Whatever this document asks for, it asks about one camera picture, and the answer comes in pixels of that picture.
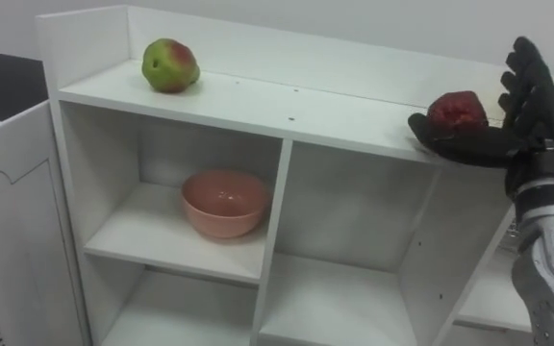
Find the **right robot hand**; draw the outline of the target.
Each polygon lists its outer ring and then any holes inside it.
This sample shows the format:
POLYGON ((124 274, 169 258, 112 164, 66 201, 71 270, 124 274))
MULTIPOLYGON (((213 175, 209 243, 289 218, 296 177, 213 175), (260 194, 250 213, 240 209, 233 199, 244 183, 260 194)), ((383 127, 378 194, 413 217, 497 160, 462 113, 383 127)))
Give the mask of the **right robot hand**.
POLYGON ((530 181, 554 177, 554 81, 536 45, 518 37, 506 58, 509 67, 500 79, 506 91, 498 99, 504 111, 502 126, 469 125, 473 112, 463 96, 438 103, 441 113, 414 113, 408 125, 416 139, 438 156, 457 163, 505 168, 508 195, 530 181))

